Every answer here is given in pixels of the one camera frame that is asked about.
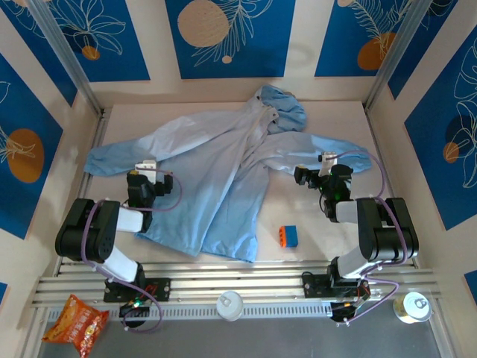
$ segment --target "light blue jacket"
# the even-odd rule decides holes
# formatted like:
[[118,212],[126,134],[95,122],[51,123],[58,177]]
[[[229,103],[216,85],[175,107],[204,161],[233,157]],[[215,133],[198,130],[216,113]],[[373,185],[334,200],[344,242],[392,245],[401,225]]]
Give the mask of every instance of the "light blue jacket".
[[[149,230],[137,236],[192,256],[202,251],[253,262],[256,217],[269,168],[293,174],[299,165],[319,169],[322,151],[364,150],[298,132],[305,124],[305,111],[293,96],[264,86],[240,110],[179,117],[140,139],[94,148],[85,172],[108,176],[146,159],[161,162],[161,169],[180,179],[183,199],[172,211],[154,213]],[[339,163],[355,172],[371,167],[362,154],[342,157]],[[293,178],[290,185],[295,185]],[[174,185],[154,206],[170,207],[178,195]]]

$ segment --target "white table surface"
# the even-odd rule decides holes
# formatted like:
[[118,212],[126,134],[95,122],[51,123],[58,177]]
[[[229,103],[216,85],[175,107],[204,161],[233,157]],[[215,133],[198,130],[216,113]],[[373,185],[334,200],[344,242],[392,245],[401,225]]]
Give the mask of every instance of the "white table surface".
[[[121,142],[149,134],[160,125],[202,110],[236,110],[242,103],[191,104],[117,104],[114,106],[103,145]],[[347,139],[376,154],[373,138],[358,101],[307,101],[305,132]],[[381,186],[379,168],[353,175],[352,198],[375,195]],[[86,195],[95,200],[127,199],[126,175],[109,178],[94,177]],[[286,173],[271,170],[270,184],[259,213],[257,262],[331,260],[347,253],[358,244],[358,229],[354,224],[333,224],[320,211],[320,193],[298,186]],[[296,225],[298,247],[281,248],[278,230],[282,225]],[[116,245],[126,255],[141,263],[211,263],[228,259],[208,254],[190,257],[130,233],[118,232]]]

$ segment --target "can lid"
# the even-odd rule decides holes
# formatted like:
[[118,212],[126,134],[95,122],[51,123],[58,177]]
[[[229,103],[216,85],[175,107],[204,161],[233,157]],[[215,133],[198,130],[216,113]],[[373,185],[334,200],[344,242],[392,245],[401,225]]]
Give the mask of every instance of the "can lid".
[[431,317],[431,305],[419,292],[410,292],[404,297],[404,309],[412,318],[427,321]]
[[224,292],[217,300],[218,314],[228,321],[239,319],[243,309],[244,302],[235,291]]

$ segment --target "jacket sleeve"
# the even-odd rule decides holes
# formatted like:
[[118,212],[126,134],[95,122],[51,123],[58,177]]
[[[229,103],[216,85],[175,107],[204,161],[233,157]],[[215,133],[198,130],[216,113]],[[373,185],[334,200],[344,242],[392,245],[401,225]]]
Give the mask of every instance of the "jacket sleeve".
[[[346,140],[301,132],[285,132],[267,136],[255,152],[254,160],[260,160],[272,169],[293,174],[296,166],[320,169],[318,155],[323,151],[341,154],[345,151],[367,151],[367,149]],[[355,173],[371,168],[370,158],[366,154],[344,155],[338,158],[338,162],[353,168]]]
[[166,160],[228,131],[234,126],[236,118],[236,112],[231,111],[209,111],[179,117],[142,138],[92,149],[84,171],[109,176],[134,169],[134,165],[143,160]]

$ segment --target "snack bag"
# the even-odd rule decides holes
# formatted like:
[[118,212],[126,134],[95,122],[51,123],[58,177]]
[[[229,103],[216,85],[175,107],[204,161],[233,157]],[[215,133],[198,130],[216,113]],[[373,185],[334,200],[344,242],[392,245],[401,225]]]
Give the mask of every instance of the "snack bag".
[[109,315],[108,311],[95,310],[75,295],[70,295],[60,317],[42,340],[73,343],[80,358],[87,358]]

